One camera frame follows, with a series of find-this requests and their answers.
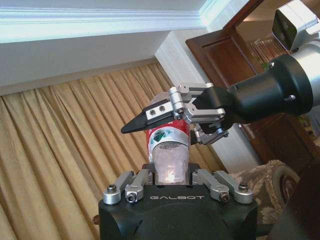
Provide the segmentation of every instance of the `clear plastic bottle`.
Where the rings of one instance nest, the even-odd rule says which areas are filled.
[[[151,104],[168,98],[163,92]],[[190,129],[184,120],[174,120],[146,132],[150,162],[155,166],[156,185],[187,185]]]

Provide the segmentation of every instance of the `logo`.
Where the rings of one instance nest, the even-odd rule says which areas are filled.
[[[151,144],[153,145],[156,142],[160,142],[162,138],[166,138],[172,133],[172,131],[167,130],[167,129],[159,129],[156,131],[151,138]]]
[[[160,200],[160,199],[167,199],[167,200],[194,200],[194,199],[203,199],[205,196],[151,196],[151,200]]]

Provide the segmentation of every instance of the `gold curtain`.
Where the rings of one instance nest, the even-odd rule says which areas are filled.
[[[147,162],[145,133],[120,129],[171,85],[154,63],[2,96],[1,239],[99,239],[91,220],[102,192]],[[190,155],[222,168],[207,146]]]

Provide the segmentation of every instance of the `screw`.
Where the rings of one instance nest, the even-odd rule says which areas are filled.
[[[130,193],[126,196],[126,201],[130,204],[134,204],[136,202],[137,196],[134,193]]]
[[[288,97],[286,97],[284,99],[286,102],[292,102],[293,100],[296,100],[296,96],[295,95],[289,95]]]
[[[95,215],[93,218],[92,218],[92,223],[94,225],[99,225],[100,224],[100,216],[99,215]]]
[[[221,202],[223,202],[223,203],[226,203],[226,202],[228,202],[229,201],[229,194],[227,193],[227,192],[221,192],[220,194],[219,194],[219,199],[220,199],[220,201]]]
[[[249,191],[249,187],[245,183],[240,183],[238,188],[239,188],[239,191],[241,191],[241,192],[248,192]]]
[[[116,191],[117,191],[117,186],[115,184],[110,184],[106,189],[106,192],[108,194],[115,193]]]

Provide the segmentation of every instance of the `metal joint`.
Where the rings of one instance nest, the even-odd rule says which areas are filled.
[[[125,187],[125,199],[134,204],[144,197],[144,185],[152,185],[153,176],[148,169],[141,169],[134,181]]]
[[[253,192],[245,184],[238,184],[225,171],[216,171],[213,175],[220,183],[229,187],[234,200],[241,204],[250,204],[253,201]]]
[[[223,130],[222,127],[218,128],[212,134],[206,134],[198,124],[193,129],[193,131],[194,131],[197,142],[203,145],[213,144],[219,139],[223,137],[227,137],[229,134],[229,132],[227,130]]]
[[[223,108],[197,109],[191,103],[193,98],[197,98],[205,89],[211,87],[213,87],[212,83],[193,83],[170,88],[168,91],[170,101],[145,112],[148,122],[152,123],[171,114],[174,119],[183,118],[188,124],[220,123],[226,115]]]
[[[125,190],[126,185],[132,183],[134,179],[133,171],[122,173],[114,184],[110,184],[103,193],[103,202],[108,205],[117,204],[121,201],[121,193]]]
[[[229,188],[218,182],[206,169],[197,169],[192,173],[192,184],[204,184],[209,189],[210,196],[219,202],[225,203],[230,199]]]

